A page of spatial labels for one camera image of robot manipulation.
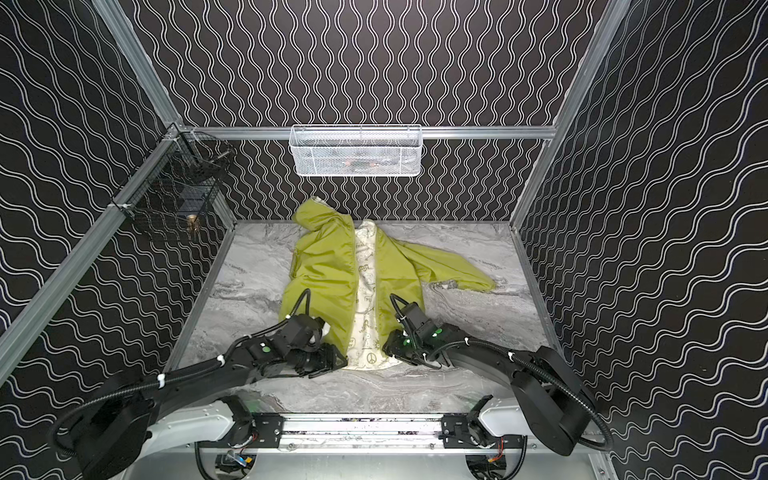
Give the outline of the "lime green printed jacket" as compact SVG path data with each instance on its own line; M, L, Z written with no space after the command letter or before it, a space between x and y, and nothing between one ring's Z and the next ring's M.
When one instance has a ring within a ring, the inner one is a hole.
M425 284L479 292L496 287L464 257L392 238L371 220L355 223L319 198L302 203L293 220L305 233L294 247L280 314L288 316L308 290L311 316L329 324L326 340L351 370L398 365L383 351L388 336L401 327L391 295L422 303Z

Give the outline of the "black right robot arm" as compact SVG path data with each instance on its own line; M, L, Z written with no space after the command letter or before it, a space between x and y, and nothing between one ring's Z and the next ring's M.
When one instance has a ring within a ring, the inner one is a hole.
M456 325L435 324L416 302L395 294L390 302L400 328L389 334L386 355L432 370L468 370L512 392L510 399L482 397L456 430L443 434L446 444L500 447L509 437L532 436L563 456L578 445L601 452L614 448L594 395L556 350L506 348Z

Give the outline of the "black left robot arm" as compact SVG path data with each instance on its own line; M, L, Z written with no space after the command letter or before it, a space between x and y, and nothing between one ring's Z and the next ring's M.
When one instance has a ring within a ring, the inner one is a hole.
M139 459L156 439L151 426L215 394L278 378L293 370L314 378L347 366L340 349L325 340L327 323L294 314L261 332L236 339L209 360L144 377L124 386L108 381L99 393L60 415L47 445L77 461L86 479L108 479Z

